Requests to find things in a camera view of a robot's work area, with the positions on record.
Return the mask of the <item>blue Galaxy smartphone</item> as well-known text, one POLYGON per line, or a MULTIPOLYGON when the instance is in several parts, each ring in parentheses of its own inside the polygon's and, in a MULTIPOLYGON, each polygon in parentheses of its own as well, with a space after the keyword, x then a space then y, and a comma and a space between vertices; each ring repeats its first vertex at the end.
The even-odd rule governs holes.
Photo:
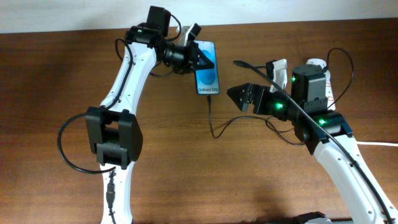
POLYGON ((199 49, 214 63, 214 68, 197 70, 195 81, 198 95, 218 95, 220 84, 218 78, 218 66, 216 61, 215 43, 211 41, 196 40, 199 49))

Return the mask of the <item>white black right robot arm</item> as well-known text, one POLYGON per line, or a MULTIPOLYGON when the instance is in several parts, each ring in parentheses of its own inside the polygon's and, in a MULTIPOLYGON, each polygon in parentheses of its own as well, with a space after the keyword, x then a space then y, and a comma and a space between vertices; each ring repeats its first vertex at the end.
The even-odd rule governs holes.
POLYGON ((241 111, 254 105, 255 114, 291 121, 296 137, 327 171, 355 223, 397 223, 397 209, 367 167, 353 131, 339 112, 328 109, 326 75, 319 65, 300 65, 292 72, 287 93, 255 66, 250 68, 276 89, 247 83, 228 89, 228 96, 241 111))

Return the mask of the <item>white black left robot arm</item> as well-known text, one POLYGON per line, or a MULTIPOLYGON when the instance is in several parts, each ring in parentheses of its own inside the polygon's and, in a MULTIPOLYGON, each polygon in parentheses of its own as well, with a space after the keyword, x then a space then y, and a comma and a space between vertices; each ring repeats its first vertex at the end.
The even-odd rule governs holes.
POLYGON ((151 6, 147 20, 132 26, 123 38, 121 68, 99 107, 88 108, 85 116, 92 153, 103 176, 104 205, 102 223, 132 223, 132 170, 143 146, 143 135, 136 118, 137 106, 147 77, 156 63, 174 73, 186 74, 214 68, 195 42, 201 27, 194 23, 179 30, 179 42, 168 38, 172 14, 151 6))

